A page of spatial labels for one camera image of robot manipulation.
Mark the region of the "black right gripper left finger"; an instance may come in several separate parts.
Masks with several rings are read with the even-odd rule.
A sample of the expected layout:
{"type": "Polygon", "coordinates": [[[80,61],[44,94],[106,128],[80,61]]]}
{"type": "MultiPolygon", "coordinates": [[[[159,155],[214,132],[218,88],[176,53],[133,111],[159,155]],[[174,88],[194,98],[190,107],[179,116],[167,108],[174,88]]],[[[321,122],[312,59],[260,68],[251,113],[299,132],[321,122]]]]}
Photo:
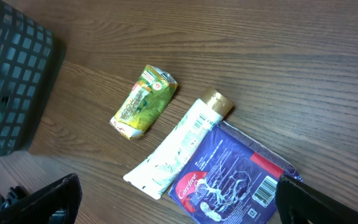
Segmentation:
{"type": "Polygon", "coordinates": [[[74,223],[82,199],[80,180],[68,174],[29,194],[23,187],[11,187],[0,208],[0,224],[74,223]]]}

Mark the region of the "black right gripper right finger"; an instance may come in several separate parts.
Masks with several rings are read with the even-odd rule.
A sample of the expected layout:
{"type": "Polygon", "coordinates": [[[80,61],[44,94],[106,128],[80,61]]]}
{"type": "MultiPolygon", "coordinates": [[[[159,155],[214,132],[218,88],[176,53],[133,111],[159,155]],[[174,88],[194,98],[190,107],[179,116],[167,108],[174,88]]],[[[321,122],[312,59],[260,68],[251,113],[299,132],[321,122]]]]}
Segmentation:
{"type": "Polygon", "coordinates": [[[358,212],[314,188],[281,175],[275,204],[282,223],[358,224],[358,212]]]}

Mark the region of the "purple Carefree packet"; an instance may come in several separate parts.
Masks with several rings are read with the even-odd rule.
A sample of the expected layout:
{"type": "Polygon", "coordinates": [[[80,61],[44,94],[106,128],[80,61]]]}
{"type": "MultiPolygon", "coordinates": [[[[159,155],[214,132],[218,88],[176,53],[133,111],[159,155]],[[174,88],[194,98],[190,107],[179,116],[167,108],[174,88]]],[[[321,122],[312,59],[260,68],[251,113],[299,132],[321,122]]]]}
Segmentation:
{"type": "Polygon", "coordinates": [[[302,179],[287,160],[223,121],[204,137],[169,196],[196,223],[266,224],[283,174],[302,179]]]}

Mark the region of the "white tube gold cap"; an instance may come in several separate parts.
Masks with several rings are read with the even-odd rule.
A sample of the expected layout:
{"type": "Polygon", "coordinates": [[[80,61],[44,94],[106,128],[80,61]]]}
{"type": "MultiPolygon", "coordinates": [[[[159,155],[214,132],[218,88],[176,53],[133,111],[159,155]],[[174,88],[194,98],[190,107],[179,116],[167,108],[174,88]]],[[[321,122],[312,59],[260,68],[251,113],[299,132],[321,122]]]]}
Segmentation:
{"type": "Polygon", "coordinates": [[[158,200],[197,150],[203,138],[233,108],[234,102],[208,88],[170,134],[123,179],[158,200]]]}

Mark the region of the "green juice carton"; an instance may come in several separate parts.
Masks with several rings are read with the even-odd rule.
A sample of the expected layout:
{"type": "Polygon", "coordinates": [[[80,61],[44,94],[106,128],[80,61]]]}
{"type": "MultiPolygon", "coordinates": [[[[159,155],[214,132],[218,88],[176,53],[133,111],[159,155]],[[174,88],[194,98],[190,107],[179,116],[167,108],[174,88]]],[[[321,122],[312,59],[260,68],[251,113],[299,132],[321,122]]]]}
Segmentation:
{"type": "Polygon", "coordinates": [[[110,119],[121,135],[138,138],[154,123],[169,104],[178,87],[170,73],[146,65],[126,100],[110,119]]]}

